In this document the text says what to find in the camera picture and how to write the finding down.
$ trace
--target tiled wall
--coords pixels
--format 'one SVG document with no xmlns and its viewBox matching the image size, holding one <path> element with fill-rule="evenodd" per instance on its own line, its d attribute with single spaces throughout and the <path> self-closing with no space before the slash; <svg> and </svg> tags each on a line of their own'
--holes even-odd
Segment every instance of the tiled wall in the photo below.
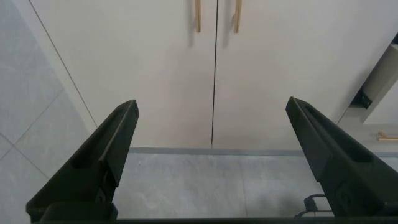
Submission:
<svg viewBox="0 0 398 224">
<path fill-rule="evenodd" d="M 26 202 L 88 136 L 12 0 L 0 0 L 0 223 L 30 223 Z"/>
</svg>

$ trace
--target cabinet door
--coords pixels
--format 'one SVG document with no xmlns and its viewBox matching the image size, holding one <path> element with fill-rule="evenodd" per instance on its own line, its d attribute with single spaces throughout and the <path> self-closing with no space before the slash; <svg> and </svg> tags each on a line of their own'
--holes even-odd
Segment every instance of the cabinet door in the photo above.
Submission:
<svg viewBox="0 0 398 224">
<path fill-rule="evenodd" d="M 32 0 L 97 125 L 127 100 L 132 146 L 211 147 L 216 2 Z"/>
<path fill-rule="evenodd" d="M 290 96 L 336 122 L 398 32 L 395 0 L 220 0 L 213 147 L 300 149 Z"/>
</svg>

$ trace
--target wooden handle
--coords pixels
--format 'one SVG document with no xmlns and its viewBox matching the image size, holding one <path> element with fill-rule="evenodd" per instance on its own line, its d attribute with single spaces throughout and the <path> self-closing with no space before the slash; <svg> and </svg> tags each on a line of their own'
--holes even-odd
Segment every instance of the wooden handle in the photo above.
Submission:
<svg viewBox="0 0 398 224">
<path fill-rule="evenodd" d="M 387 137 L 384 131 L 380 131 L 379 135 L 381 137 L 377 138 L 378 141 L 398 141 L 398 137 Z"/>
<path fill-rule="evenodd" d="M 197 32 L 201 32 L 201 6 L 200 0 L 195 0 L 195 18 L 197 22 Z"/>
<path fill-rule="evenodd" d="M 239 25 L 241 24 L 242 0 L 236 0 L 235 14 L 234 14 L 234 33 L 239 32 Z"/>
</svg>

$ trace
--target baseboard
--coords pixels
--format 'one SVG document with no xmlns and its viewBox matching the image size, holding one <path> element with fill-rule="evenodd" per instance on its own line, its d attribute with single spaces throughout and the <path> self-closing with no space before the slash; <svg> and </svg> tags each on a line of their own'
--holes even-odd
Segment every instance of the baseboard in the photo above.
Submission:
<svg viewBox="0 0 398 224">
<path fill-rule="evenodd" d="M 232 155 L 232 156 L 304 156 L 301 150 L 245 150 L 245 149 L 186 149 L 131 147 L 130 153 L 188 154 L 188 155 Z M 374 152 L 378 157 L 398 157 L 398 152 Z"/>
</svg>

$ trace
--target black plastic arm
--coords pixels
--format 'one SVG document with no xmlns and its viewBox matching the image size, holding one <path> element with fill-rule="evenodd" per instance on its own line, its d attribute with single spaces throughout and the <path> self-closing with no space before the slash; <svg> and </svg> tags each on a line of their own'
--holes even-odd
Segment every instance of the black plastic arm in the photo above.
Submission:
<svg viewBox="0 0 398 224">
<path fill-rule="evenodd" d="M 336 217 L 398 215 L 398 173 L 309 103 L 286 112 Z"/>
<path fill-rule="evenodd" d="M 26 205 L 39 220 L 115 220 L 119 185 L 139 117 L 135 100 L 118 106 Z"/>
</svg>

